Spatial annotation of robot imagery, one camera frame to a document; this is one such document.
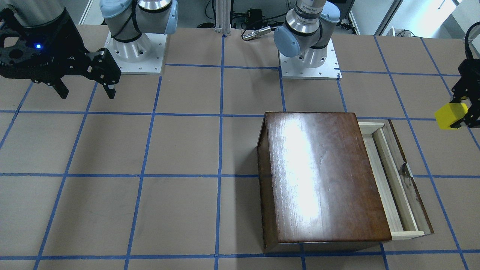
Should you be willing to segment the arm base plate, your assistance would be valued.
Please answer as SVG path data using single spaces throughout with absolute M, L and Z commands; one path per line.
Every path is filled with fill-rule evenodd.
M 169 35 L 143 33 L 130 43 L 107 35 L 105 48 L 112 54 L 123 75 L 161 75 Z
M 304 54 L 290 58 L 279 52 L 278 58 L 282 77 L 286 79 L 342 79 L 332 39 L 325 48 L 309 48 Z

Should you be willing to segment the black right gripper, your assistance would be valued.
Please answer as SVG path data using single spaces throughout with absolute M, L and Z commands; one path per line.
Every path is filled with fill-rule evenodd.
M 1 11 L 7 29 L 1 30 L 1 76 L 49 83 L 61 99 L 69 89 L 65 75 L 81 75 L 103 84 L 109 99 L 114 99 L 121 70 L 106 48 L 89 51 L 70 17 L 62 12 L 52 21 L 27 27 L 11 8 Z

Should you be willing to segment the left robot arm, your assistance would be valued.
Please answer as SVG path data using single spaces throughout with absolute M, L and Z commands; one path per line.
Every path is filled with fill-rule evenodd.
M 340 11 L 331 2 L 297 0 L 283 25 L 274 31 L 275 45 L 289 58 L 301 57 L 309 49 L 321 50 L 328 45 L 331 28 L 339 19 Z M 479 127 L 479 59 L 474 58 L 469 44 L 469 35 L 477 26 L 478 22 L 470 26 L 463 41 L 466 58 L 458 67 L 460 79 L 451 89 L 451 101 L 434 115 L 441 129 Z

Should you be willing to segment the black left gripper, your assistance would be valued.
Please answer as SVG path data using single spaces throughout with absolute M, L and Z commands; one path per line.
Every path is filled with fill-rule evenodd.
M 451 89 L 453 96 L 450 105 L 454 112 L 454 121 L 450 128 L 475 128 L 479 126 L 480 114 L 480 60 L 465 59 L 459 65 L 458 71 L 460 79 Z M 470 100 L 470 107 L 463 103 L 467 99 Z

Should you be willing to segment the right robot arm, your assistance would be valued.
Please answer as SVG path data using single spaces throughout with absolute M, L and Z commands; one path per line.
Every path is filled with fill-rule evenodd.
M 110 99 L 121 69 L 114 56 L 134 63 L 152 53 L 148 34 L 175 33 L 176 0 L 102 0 L 101 14 L 109 27 L 112 48 L 89 51 L 58 0 L 2 0 L 1 76 L 29 79 L 53 87 L 65 99 L 65 75 L 80 75 L 101 84 Z

